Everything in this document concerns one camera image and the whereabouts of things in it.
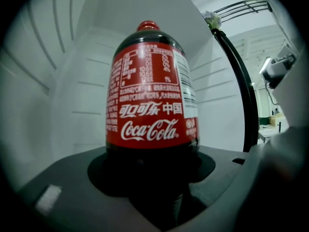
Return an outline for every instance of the barcode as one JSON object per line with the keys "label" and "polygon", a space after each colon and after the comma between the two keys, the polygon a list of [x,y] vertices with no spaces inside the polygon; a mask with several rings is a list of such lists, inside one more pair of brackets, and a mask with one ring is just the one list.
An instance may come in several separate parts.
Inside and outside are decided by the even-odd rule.
{"label": "barcode", "polygon": [[197,117],[197,99],[190,78],[188,62],[179,52],[173,51],[173,53],[181,83],[184,118]]}

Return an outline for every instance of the red bottle cap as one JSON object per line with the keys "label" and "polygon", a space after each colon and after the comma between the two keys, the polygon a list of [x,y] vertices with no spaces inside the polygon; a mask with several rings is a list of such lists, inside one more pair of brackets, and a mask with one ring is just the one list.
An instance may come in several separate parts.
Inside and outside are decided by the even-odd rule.
{"label": "red bottle cap", "polygon": [[136,31],[142,30],[160,30],[160,27],[154,21],[143,21]]}

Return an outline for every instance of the fluorescent light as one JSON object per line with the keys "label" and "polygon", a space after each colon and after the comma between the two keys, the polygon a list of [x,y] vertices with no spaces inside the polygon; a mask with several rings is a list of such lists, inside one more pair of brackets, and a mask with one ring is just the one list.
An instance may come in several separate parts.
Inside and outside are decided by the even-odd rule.
{"label": "fluorescent light", "polygon": [[266,68],[266,66],[268,65],[268,63],[269,63],[270,60],[271,60],[270,57],[266,58],[266,60],[265,60],[265,62],[264,62],[264,64],[263,64],[263,67],[262,67],[262,69],[260,70],[259,74],[261,74],[262,71]]}

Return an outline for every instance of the white wall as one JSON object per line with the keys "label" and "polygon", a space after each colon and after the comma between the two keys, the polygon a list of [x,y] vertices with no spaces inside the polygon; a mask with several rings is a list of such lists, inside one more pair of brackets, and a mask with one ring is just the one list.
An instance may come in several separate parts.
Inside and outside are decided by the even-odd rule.
{"label": "white wall", "polygon": [[243,151],[242,99],[225,53],[211,38],[189,64],[198,103],[201,145]]}
{"label": "white wall", "polygon": [[90,27],[93,26],[96,16],[97,11],[99,8],[98,3],[100,0],[85,0],[84,1],[84,6],[79,10],[79,18],[76,21],[76,31],[75,31],[75,40],[77,41],[82,37],[86,31]]}
{"label": "white wall", "polygon": [[0,154],[15,190],[59,157],[51,145],[51,99],[84,2],[30,0],[0,49]]}
{"label": "white wall", "polygon": [[[276,98],[273,96],[272,89],[268,89],[272,97],[273,102],[276,104]],[[259,117],[272,116],[272,111],[278,108],[278,111],[282,113],[282,108],[279,105],[274,105],[265,88],[257,89],[254,91],[256,94],[256,100],[258,105]]]}
{"label": "white wall", "polygon": [[52,104],[52,150],[57,159],[105,145],[105,108],[112,57],[125,38],[91,28],[58,79]]}

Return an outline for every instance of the nutrition facts table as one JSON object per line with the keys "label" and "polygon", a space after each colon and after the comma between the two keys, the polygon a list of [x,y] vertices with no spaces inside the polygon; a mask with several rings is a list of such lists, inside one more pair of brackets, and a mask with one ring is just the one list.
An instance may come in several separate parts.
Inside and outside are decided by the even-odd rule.
{"label": "nutrition facts table", "polygon": [[173,52],[148,44],[124,55],[121,73],[121,88],[145,84],[179,84]]}
{"label": "nutrition facts table", "polygon": [[106,104],[106,130],[118,131],[118,98],[122,58],[112,65]]}

